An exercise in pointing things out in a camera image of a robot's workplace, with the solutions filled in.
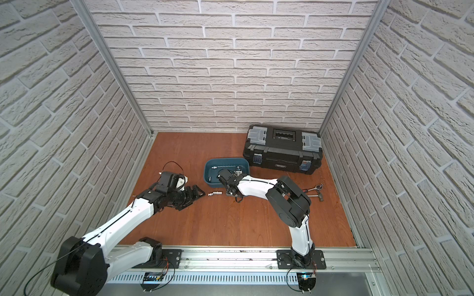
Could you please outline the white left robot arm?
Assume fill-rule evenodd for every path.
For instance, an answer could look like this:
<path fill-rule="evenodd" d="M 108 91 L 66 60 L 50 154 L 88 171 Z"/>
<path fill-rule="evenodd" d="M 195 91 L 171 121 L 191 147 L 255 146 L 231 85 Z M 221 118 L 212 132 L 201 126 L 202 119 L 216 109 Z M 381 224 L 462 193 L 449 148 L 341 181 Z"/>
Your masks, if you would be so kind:
<path fill-rule="evenodd" d="M 63 242 L 51 275 L 51 286 L 69 296 L 95 296 L 107 281 L 136 266 L 168 269 L 171 264 L 158 240 L 145 237 L 126 249 L 116 252 L 114 248 L 164 208 L 183 210 L 204 195 L 197 186 L 143 191 L 125 210 L 98 229 Z"/>

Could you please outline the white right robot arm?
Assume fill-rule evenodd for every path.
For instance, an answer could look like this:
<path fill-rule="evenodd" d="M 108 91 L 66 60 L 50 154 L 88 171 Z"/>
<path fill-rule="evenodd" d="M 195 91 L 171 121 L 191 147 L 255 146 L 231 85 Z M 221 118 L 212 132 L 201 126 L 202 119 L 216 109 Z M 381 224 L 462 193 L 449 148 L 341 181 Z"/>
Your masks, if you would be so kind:
<path fill-rule="evenodd" d="M 228 170 L 218 174 L 227 193 L 237 199 L 254 196 L 267 200 L 278 217 L 290 230 L 293 260 L 306 266 L 311 260 L 314 243 L 309 229 L 311 200 L 288 176 L 260 179 L 250 175 L 235 175 Z"/>

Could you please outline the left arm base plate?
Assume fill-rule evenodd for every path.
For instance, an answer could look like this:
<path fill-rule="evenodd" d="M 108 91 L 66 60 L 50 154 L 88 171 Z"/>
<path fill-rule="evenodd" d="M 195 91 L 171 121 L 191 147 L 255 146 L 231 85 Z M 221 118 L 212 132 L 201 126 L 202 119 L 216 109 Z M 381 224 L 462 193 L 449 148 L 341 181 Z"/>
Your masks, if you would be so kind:
<path fill-rule="evenodd" d="M 182 249 L 153 250 L 151 258 L 144 264 L 145 268 L 164 268 L 169 263 L 175 268 L 180 266 Z"/>

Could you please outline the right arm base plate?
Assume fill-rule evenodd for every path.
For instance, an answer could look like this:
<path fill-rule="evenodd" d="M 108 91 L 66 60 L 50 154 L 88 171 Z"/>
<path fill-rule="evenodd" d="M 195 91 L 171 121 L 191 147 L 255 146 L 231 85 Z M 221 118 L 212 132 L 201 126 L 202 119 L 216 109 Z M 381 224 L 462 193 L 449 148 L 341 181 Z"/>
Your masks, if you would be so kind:
<path fill-rule="evenodd" d="M 276 251 L 276 259 L 280 270 L 289 270 L 292 268 L 305 270 L 312 270 L 313 268 L 317 270 L 327 269 L 325 257 L 321 250 L 311 249 L 307 255 L 302 256 L 293 249 L 282 249 Z"/>

